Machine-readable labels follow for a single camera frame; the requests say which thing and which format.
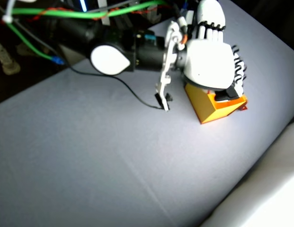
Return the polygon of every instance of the yellow box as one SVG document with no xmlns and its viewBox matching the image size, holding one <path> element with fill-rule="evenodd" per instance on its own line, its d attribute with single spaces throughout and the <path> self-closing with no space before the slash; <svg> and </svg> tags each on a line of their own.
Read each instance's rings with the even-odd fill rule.
<svg viewBox="0 0 294 227">
<path fill-rule="evenodd" d="M 207 94 L 191 84 L 186 84 L 185 90 L 201 124 L 226 117 L 248 102 L 244 95 L 228 102 L 216 102 L 215 94 Z"/>
</svg>

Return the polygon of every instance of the gray table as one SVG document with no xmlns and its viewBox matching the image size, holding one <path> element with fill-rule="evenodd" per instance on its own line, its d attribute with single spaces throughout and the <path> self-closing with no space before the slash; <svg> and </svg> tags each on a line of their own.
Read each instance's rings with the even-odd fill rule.
<svg viewBox="0 0 294 227">
<path fill-rule="evenodd" d="M 294 115 L 294 51 L 221 4 L 249 110 L 200 125 L 179 75 L 165 113 L 118 81 L 58 73 L 0 104 L 0 227 L 182 227 L 212 211 Z M 156 105 L 158 76 L 120 78 Z"/>
</svg>

